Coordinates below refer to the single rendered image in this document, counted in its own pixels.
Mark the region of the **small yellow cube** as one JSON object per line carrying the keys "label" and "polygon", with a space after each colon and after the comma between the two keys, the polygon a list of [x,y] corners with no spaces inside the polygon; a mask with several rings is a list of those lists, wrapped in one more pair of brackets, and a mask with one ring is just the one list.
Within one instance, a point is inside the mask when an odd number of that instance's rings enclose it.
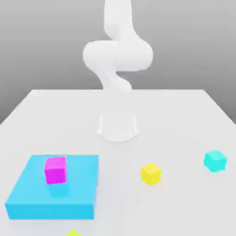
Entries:
{"label": "small yellow cube", "polygon": [[141,167],[141,179],[149,186],[161,180],[161,169],[154,163]]}

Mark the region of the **small magenta cube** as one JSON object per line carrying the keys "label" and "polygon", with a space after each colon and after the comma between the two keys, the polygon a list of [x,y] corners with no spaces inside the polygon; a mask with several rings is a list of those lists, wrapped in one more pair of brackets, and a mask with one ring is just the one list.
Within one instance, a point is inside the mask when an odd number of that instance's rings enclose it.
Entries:
{"label": "small magenta cube", "polygon": [[66,157],[48,157],[44,167],[45,179],[48,185],[66,183]]}

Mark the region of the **small cyan cube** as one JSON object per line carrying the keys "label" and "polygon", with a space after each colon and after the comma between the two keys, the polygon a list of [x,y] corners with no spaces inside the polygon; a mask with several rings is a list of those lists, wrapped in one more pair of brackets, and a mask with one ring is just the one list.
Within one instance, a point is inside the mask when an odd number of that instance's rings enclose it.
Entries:
{"label": "small cyan cube", "polygon": [[223,171],[226,167],[227,158],[220,151],[214,150],[205,154],[203,163],[211,172]]}

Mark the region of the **large blue box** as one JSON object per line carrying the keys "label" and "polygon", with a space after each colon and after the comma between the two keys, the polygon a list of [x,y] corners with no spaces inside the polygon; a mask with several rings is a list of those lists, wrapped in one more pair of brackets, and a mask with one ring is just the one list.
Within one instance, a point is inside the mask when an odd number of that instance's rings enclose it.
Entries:
{"label": "large blue box", "polygon": [[67,155],[67,181],[46,183],[47,155],[32,155],[5,207],[9,219],[94,219],[98,155]]}

